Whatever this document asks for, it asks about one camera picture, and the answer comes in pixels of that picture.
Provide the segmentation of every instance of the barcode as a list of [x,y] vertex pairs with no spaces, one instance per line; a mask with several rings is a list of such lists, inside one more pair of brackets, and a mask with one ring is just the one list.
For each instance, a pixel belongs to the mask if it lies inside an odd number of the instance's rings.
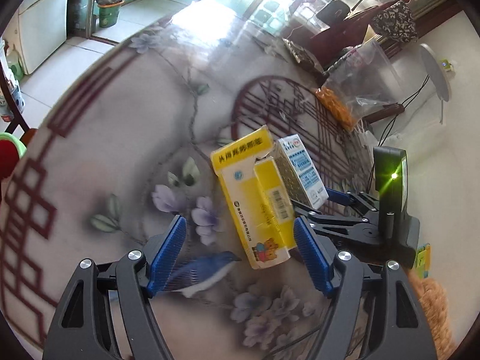
[[275,211],[280,216],[280,219],[288,219],[289,213],[287,211],[287,206],[285,205],[285,201],[280,191],[273,191],[272,196],[275,203]]

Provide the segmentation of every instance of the yellow box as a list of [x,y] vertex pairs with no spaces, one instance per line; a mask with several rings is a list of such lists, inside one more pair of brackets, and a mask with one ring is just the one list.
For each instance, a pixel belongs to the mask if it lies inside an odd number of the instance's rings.
[[[273,145],[268,128],[263,126],[211,154],[213,169],[253,269],[288,260],[289,249],[295,245],[293,208],[287,191],[273,159],[261,160]],[[275,206],[275,197],[284,200],[283,206]]]

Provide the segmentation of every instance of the refrigerator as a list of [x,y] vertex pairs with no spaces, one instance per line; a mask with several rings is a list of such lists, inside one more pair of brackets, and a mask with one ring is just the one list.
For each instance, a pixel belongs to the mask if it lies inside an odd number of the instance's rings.
[[32,74],[67,39],[67,0],[24,0],[3,38]]

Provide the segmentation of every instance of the green trash can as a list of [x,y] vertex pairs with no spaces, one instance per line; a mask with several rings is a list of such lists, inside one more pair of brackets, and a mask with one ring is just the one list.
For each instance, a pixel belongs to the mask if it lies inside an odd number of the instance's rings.
[[99,7],[99,25],[111,27],[117,23],[120,7],[124,0],[95,0]]

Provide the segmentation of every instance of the blue textured pad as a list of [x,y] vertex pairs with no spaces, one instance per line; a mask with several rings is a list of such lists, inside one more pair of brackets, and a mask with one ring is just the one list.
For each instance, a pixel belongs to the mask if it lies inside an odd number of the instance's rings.
[[165,288],[186,236],[187,221],[181,216],[171,228],[150,265],[150,281],[146,286],[150,297]]
[[319,245],[315,242],[310,231],[301,218],[295,219],[293,236],[313,285],[326,297],[330,297],[334,289],[331,282],[333,267],[323,256]]

